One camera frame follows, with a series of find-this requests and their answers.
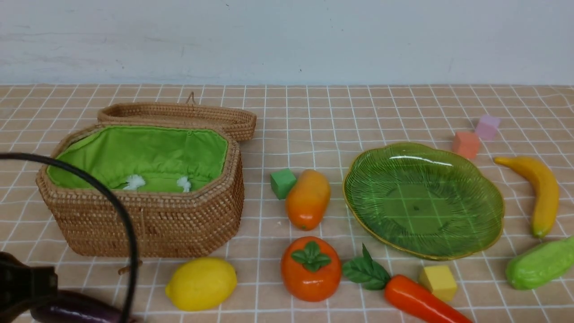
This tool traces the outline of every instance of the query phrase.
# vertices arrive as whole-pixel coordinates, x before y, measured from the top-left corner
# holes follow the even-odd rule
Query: foam cube
[[[474,132],[457,132],[452,142],[452,151],[460,156],[473,159],[480,149],[480,139]]]
[[[271,189],[278,199],[285,199],[295,183],[297,178],[288,168],[271,173]]]
[[[485,114],[480,117],[474,133],[482,140],[493,140],[498,133],[498,126],[500,124],[500,118]]]
[[[424,267],[418,283],[443,302],[452,301],[458,289],[450,268],[445,265]]]

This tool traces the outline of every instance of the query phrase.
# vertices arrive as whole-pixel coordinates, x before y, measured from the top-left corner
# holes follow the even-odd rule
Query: eggplant
[[[69,290],[59,290],[56,298],[30,309],[39,323],[119,323],[119,309],[98,299]],[[130,318],[129,323],[139,323]]]

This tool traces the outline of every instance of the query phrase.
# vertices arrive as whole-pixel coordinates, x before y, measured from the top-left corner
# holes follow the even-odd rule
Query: lemon
[[[237,274],[229,262],[201,257],[183,264],[173,273],[165,295],[182,311],[201,311],[223,303],[236,286]]]

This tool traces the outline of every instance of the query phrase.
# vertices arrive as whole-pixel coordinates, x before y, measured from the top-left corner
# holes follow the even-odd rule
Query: banana
[[[494,163],[510,168],[530,182],[536,195],[532,235],[545,237],[556,221],[560,203],[560,189],[550,168],[540,160],[527,156],[496,157]]]

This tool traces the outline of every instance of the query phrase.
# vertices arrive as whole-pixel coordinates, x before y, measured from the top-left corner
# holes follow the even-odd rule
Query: basket handle loop
[[[191,93],[189,93],[189,96],[187,97],[185,104],[189,105],[189,100],[191,100],[191,106],[195,106],[197,104],[197,103],[195,103],[195,94],[193,93],[193,91],[191,91]]]

